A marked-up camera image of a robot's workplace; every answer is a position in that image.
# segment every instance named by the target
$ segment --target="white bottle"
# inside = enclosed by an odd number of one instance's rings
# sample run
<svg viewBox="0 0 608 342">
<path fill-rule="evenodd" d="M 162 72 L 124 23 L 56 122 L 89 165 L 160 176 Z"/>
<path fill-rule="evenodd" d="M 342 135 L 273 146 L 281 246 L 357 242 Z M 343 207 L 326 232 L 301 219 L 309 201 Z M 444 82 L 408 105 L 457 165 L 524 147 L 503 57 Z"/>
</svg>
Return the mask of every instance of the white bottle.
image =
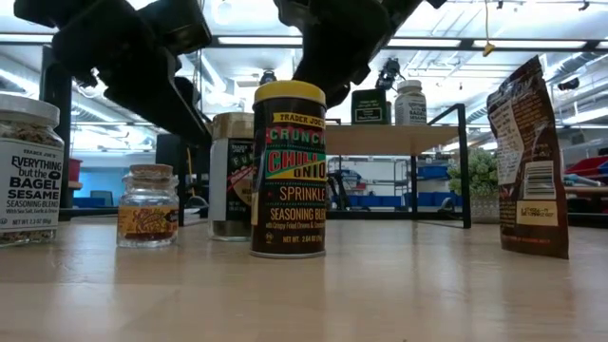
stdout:
<svg viewBox="0 0 608 342">
<path fill-rule="evenodd" d="M 422 84 L 417 80 L 407 80 L 397 86 L 395 100 L 395 125 L 426 125 L 427 99 L 422 92 Z"/>
</svg>

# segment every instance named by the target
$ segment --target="brown snack bag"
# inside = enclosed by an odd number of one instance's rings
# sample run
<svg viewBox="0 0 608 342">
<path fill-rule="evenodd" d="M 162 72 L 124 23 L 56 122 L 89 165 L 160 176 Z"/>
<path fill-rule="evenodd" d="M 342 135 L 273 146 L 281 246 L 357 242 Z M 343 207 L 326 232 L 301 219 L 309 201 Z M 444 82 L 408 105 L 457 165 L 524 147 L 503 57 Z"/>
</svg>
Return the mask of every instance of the brown snack bag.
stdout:
<svg viewBox="0 0 608 342">
<path fill-rule="evenodd" d="M 501 244 L 568 258 L 568 220 L 555 115 L 536 56 L 487 97 L 498 142 Z"/>
</svg>

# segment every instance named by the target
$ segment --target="jar label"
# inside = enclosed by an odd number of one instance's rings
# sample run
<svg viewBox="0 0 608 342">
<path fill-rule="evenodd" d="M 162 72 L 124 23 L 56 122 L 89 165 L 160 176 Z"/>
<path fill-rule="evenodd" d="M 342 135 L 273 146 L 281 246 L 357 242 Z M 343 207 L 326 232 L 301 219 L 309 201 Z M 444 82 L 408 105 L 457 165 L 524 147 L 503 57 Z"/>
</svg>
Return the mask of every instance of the jar label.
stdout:
<svg viewBox="0 0 608 342">
<path fill-rule="evenodd" d="M 174 233 L 178 230 L 178 206 L 120 206 L 118 230 L 121 234 Z"/>
<path fill-rule="evenodd" d="M 226 175 L 226 219 L 248 221 L 251 218 L 251 187 L 254 180 L 253 140 L 228 141 Z"/>
<path fill-rule="evenodd" d="M 325 109 L 301 100 L 269 101 L 256 113 L 252 250 L 305 255 L 325 250 Z M 299 113 L 286 111 L 299 108 Z"/>
<path fill-rule="evenodd" d="M 417 95 L 402 95 L 395 104 L 396 124 L 427 124 L 427 100 Z"/>
<path fill-rule="evenodd" d="M 56 229 L 64 149 L 0 139 L 0 232 Z"/>
</svg>

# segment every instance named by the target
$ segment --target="tabletop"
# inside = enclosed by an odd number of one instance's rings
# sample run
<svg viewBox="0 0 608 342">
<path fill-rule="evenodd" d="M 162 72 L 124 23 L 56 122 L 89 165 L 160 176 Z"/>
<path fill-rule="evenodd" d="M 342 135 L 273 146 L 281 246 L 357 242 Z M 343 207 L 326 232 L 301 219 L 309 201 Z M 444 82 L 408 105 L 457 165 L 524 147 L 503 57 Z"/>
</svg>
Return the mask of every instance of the tabletop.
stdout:
<svg viewBox="0 0 608 342">
<path fill-rule="evenodd" d="M 0 250 L 0 341 L 607 341 L 608 232 L 571 259 L 500 248 L 497 226 L 329 221 L 325 257 L 210 241 L 117 249 L 114 218 Z"/>
</svg>

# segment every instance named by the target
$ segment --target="spice jar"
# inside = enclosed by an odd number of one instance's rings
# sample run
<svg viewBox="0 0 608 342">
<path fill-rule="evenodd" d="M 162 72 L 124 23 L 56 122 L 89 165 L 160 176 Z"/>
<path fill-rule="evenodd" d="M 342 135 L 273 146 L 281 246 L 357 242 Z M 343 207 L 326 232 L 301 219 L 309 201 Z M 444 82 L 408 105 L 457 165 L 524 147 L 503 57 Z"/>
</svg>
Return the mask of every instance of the spice jar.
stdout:
<svg viewBox="0 0 608 342">
<path fill-rule="evenodd" d="M 64 142 L 59 109 L 0 94 L 0 247 L 54 240 Z"/>
<path fill-rule="evenodd" d="M 253 161 L 254 114 L 216 115 L 209 175 L 210 238 L 250 239 Z"/>
<path fill-rule="evenodd" d="M 126 186 L 118 209 L 119 247 L 167 246 L 178 235 L 180 200 L 173 167 L 162 164 L 131 165 L 123 178 Z"/>
</svg>

